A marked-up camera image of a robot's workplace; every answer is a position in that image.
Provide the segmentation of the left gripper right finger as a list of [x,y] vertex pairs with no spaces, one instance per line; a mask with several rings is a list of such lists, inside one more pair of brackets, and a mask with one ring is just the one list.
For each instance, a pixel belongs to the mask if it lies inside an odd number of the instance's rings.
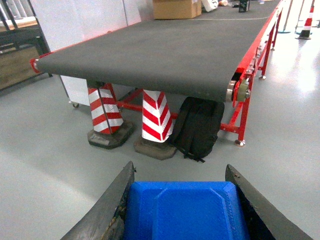
[[252,240],[311,240],[312,237],[290,221],[234,166],[228,164],[225,180],[233,183]]

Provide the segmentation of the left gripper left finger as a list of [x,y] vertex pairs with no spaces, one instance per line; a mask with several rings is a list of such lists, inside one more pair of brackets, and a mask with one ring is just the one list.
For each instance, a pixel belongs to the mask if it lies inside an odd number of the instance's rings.
[[129,161],[94,206],[63,237],[63,240],[122,240],[135,167]]

